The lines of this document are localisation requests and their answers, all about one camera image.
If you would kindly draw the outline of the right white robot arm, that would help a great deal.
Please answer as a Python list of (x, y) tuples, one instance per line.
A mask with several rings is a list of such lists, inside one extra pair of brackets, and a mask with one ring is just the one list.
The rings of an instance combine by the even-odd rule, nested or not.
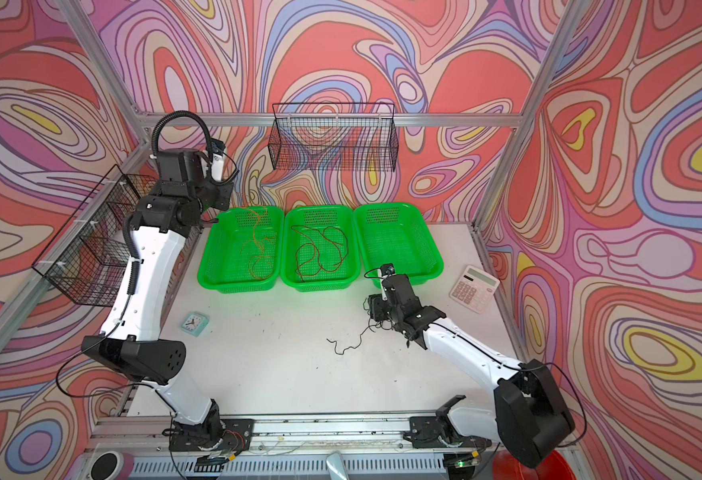
[(405, 438), (417, 448), (458, 448), (478, 440), (498, 442), (519, 463), (536, 468), (575, 430), (575, 421), (550, 366), (523, 362), (483, 344), (445, 312), (422, 304), (410, 279), (385, 265), (376, 273), (381, 291), (369, 296), (371, 318), (425, 351), (451, 362), (491, 393), (491, 410), (470, 407), (459, 394), (428, 417), (414, 417)]

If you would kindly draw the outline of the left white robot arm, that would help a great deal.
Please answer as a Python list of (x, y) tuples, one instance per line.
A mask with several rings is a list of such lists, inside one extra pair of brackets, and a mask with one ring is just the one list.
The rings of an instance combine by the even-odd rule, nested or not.
[[(163, 129), (181, 118), (199, 126), (204, 149), (161, 149)], [(186, 110), (157, 122), (151, 156), (159, 179), (123, 222), (128, 263), (113, 310), (99, 334), (84, 338), (81, 352), (123, 375), (131, 385), (154, 390), (173, 414), (167, 430), (173, 447), (213, 450), (225, 435), (219, 406), (184, 372), (185, 345), (161, 338), (161, 316), (172, 271), (187, 238), (202, 226), (208, 210), (229, 209), (238, 173), (224, 173), (228, 159), (224, 143), (212, 138), (199, 115)]]

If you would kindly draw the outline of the right green plastic basket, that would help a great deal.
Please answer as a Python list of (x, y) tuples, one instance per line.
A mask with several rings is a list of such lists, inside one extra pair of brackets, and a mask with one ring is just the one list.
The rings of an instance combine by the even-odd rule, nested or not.
[(353, 212), (365, 275), (379, 287), (375, 271), (392, 264), (413, 285), (438, 278), (444, 260), (420, 210), (408, 203), (382, 203)]

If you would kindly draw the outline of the green plastic basket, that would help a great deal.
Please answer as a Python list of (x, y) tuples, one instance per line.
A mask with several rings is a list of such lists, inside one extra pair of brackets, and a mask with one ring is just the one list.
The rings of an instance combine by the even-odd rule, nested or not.
[(408, 203), (382, 203), (353, 212), (365, 275), (379, 287), (375, 271), (392, 264), (413, 285), (438, 278), (444, 260), (420, 210)]
[(361, 266), (351, 208), (300, 207), (286, 214), (280, 276), (287, 286), (302, 293), (346, 289)]
[(234, 208), (218, 215), (201, 258), (199, 284), (222, 294), (267, 291), (281, 263), (284, 212), (274, 206)]

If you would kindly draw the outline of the white pink calculator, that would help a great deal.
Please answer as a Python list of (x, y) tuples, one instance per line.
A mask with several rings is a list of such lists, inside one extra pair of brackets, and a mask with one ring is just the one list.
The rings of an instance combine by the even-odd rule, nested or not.
[(500, 280), (480, 267), (468, 265), (458, 277), (449, 296), (471, 311), (484, 313), (493, 301)]

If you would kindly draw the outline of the left green plastic basket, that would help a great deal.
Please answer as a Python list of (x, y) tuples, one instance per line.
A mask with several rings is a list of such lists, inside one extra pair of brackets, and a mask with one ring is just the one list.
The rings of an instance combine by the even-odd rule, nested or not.
[(281, 263), (284, 212), (274, 206), (234, 208), (218, 215), (201, 258), (199, 284), (222, 294), (267, 291)]

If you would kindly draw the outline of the middle green plastic basket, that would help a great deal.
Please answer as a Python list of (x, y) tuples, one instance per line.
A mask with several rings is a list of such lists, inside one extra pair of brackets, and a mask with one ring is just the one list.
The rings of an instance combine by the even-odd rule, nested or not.
[(351, 208), (300, 207), (286, 214), (280, 276), (287, 286), (302, 293), (346, 289), (361, 266)]

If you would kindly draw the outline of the small green alarm clock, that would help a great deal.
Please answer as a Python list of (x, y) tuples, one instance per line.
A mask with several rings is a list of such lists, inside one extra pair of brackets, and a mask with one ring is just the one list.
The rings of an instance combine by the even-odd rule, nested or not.
[(198, 312), (191, 312), (181, 322), (180, 329), (189, 335), (199, 337), (205, 331), (208, 324), (208, 316)]

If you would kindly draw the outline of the red bucket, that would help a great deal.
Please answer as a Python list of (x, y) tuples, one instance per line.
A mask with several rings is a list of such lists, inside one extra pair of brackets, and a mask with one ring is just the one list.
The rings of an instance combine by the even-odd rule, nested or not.
[(498, 453), (492, 463), (495, 480), (576, 480), (577, 477), (564, 456), (549, 455), (535, 468), (524, 466), (507, 451)]

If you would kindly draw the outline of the grey round speaker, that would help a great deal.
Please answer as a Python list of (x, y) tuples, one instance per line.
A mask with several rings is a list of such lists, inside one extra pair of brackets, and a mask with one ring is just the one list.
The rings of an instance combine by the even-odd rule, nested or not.
[(94, 457), (88, 467), (87, 478), (91, 480), (126, 480), (134, 469), (134, 457), (130, 454), (110, 450)]

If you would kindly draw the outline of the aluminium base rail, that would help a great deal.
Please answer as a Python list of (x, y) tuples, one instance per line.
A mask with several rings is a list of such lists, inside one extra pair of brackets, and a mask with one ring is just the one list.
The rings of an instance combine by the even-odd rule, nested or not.
[(214, 451), (175, 448), (166, 416), (119, 418), (93, 436), (96, 448), (134, 457), (140, 479), (493, 479), (498, 442), (417, 448), (414, 417), (433, 414), (255, 415), (224, 422)]

